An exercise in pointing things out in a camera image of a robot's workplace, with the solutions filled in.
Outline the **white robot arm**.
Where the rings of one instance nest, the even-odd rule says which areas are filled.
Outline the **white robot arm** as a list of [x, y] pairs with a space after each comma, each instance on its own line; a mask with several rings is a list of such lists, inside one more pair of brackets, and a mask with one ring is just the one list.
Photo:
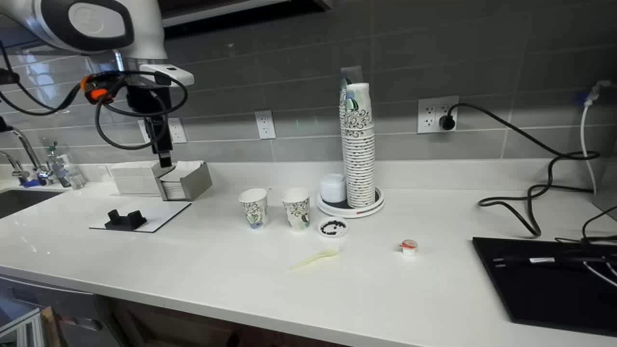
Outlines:
[[107, 144], [121, 146], [101, 131], [101, 108], [142, 119], [148, 131], [142, 146], [151, 148], [161, 167], [171, 165], [167, 117], [186, 102], [186, 86], [194, 83], [194, 75], [167, 61], [157, 0], [0, 0], [0, 13], [55, 50], [115, 54], [115, 69], [84, 75], [44, 115], [67, 108], [82, 92], [94, 106], [96, 131]]

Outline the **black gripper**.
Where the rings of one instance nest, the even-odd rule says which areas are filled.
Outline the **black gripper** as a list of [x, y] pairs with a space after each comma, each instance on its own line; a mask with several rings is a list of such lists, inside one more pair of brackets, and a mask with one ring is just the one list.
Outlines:
[[171, 137], [167, 121], [161, 115], [163, 108], [169, 108], [169, 92], [165, 88], [126, 88], [126, 104], [132, 111], [146, 113], [144, 125], [151, 140], [151, 150], [157, 152], [155, 160], [159, 167], [169, 167], [171, 160]]

